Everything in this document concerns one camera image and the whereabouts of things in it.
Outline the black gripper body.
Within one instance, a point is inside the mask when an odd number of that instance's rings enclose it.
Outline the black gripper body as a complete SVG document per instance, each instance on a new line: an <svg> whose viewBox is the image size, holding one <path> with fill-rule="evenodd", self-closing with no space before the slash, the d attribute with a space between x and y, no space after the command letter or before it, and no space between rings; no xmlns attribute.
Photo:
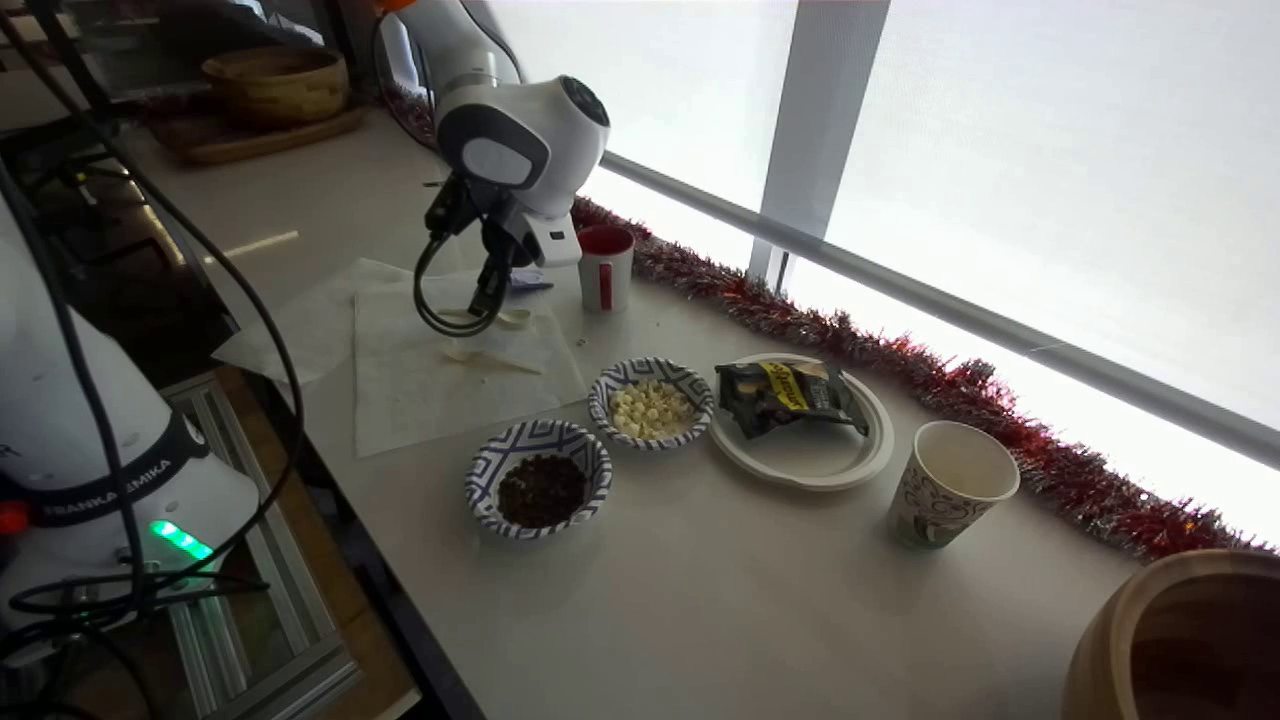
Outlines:
<svg viewBox="0 0 1280 720"><path fill-rule="evenodd" d="M513 286L513 273L538 259L533 232L516 210L516 196L499 185L453 171L423 210L426 243L421 268L462 226L481 226L483 264L462 308L466 320L497 320Z"/></svg>

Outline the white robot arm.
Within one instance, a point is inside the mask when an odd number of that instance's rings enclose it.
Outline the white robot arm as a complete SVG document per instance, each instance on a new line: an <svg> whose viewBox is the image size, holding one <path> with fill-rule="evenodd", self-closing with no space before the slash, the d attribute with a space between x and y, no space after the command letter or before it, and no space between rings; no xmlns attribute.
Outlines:
<svg viewBox="0 0 1280 720"><path fill-rule="evenodd" d="M416 254L412 308L438 334L483 331L513 273L577 259L577 196L612 133L603 100L577 77L526 79L513 46L466 0L364 0L406 33L406 61L423 61L435 150L447 164ZM435 252L481 226L483 268L466 308L447 320L423 297Z"/></svg>

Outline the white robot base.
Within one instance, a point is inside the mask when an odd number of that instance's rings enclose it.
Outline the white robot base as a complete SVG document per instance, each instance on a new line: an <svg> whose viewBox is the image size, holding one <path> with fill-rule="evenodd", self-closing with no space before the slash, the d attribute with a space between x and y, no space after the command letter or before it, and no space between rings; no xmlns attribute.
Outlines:
<svg viewBox="0 0 1280 720"><path fill-rule="evenodd" d="M154 569L184 569L257 512L261 489L202 442L112 334L80 310L67 320L137 497L141 550ZM30 506L0 574L3 623L30 627L37 610L14 597L61 579L102 574L118 601L126 531L102 441L13 202L0 202L0 449L3 489Z"/></svg>

